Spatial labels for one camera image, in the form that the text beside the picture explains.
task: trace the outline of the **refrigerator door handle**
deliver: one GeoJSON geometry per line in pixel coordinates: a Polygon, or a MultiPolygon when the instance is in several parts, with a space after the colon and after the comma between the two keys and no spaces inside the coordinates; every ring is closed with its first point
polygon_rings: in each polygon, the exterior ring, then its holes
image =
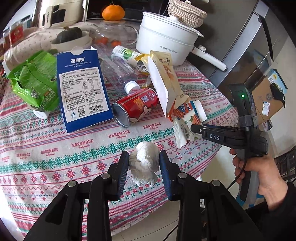
{"type": "Polygon", "coordinates": [[[271,38],[270,38],[270,33],[268,30],[268,26],[267,23],[265,21],[265,18],[263,16],[261,16],[260,14],[256,13],[255,11],[253,11],[254,14],[256,14],[259,17],[259,20],[262,24],[262,27],[264,29],[265,35],[266,35],[266,39],[267,39],[267,44],[268,44],[268,48],[269,48],[269,53],[270,53],[270,58],[272,61],[274,61],[274,52],[272,50],[272,43],[271,43],[271,38]]]}

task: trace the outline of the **glass jar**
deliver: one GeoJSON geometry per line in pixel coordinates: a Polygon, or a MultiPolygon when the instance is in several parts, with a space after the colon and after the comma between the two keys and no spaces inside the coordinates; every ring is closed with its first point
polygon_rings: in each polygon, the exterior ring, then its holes
{"type": "Polygon", "coordinates": [[[4,43],[5,43],[4,39],[1,38],[0,39],[0,57],[5,54],[5,51],[4,51],[4,43]]]}
{"type": "Polygon", "coordinates": [[[9,40],[9,29],[5,29],[3,31],[3,47],[4,51],[6,52],[7,50],[10,49],[10,40],[9,40]]]}
{"type": "Polygon", "coordinates": [[[24,39],[22,21],[17,21],[13,25],[11,25],[9,29],[10,46],[14,47],[22,42],[24,39]]]}
{"type": "Polygon", "coordinates": [[[134,27],[126,25],[126,22],[124,20],[104,20],[103,26],[101,28],[98,28],[96,32],[95,43],[102,43],[112,49],[118,45],[126,47],[127,45],[135,43],[138,40],[138,35],[138,31],[134,27]],[[130,34],[128,33],[126,28],[131,28],[136,32],[136,39],[130,39],[130,34]]]}

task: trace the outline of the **biscuit box nutrition label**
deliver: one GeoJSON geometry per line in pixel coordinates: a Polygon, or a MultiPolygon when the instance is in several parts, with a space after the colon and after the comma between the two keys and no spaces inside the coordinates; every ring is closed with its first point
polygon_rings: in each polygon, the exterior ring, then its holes
{"type": "Polygon", "coordinates": [[[66,122],[109,110],[98,67],[59,75],[66,122]]]}

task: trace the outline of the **pot handle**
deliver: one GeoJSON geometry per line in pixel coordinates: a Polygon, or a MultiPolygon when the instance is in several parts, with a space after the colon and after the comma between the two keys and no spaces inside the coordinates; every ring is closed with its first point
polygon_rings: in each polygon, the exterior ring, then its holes
{"type": "Polygon", "coordinates": [[[220,60],[216,59],[215,57],[211,56],[210,54],[206,53],[205,47],[198,46],[198,48],[193,48],[191,51],[193,54],[203,58],[204,60],[208,61],[212,65],[216,66],[218,69],[222,70],[223,72],[227,70],[227,66],[222,63],[220,60]]]}
{"type": "Polygon", "coordinates": [[[134,27],[132,27],[132,26],[126,25],[126,27],[128,27],[128,28],[132,28],[133,30],[136,31],[136,34],[137,34],[137,38],[136,38],[136,40],[133,41],[132,43],[128,43],[128,44],[127,44],[127,45],[132,45],[132,44],[134,44],[135,42],[138,41],[138,38],[139,38],[139,32],[138,32],[134,27]]]}
{"type": "Polygon", "coordinates": [[[54,6],[49,6],[46,9],[44,28],[50,28],[52,26],[52,15],[54,12],[54,6]]]}

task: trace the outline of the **jar with red label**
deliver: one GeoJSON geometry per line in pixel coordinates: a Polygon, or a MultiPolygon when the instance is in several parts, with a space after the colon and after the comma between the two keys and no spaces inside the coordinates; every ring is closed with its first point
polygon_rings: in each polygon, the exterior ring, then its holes
{"type": "Polygon", "coordinates": [[[9,29],[5,29],[3,31],[3,47],[4,47],[4,52],[10,49],[10,40],[9,40],[9,29]]]}
{"type": "Polygon", "coordinates": [[[0,56],[4,55],[5,54],[5,51],[4,51],[4,39],[0,39],[0,56]]]}
{"type": "Polygon", "coordinates": [[[11,47],[18,45],[24,39],[22,21],[17,21],[10,26],[9,39],[11,47]]]}

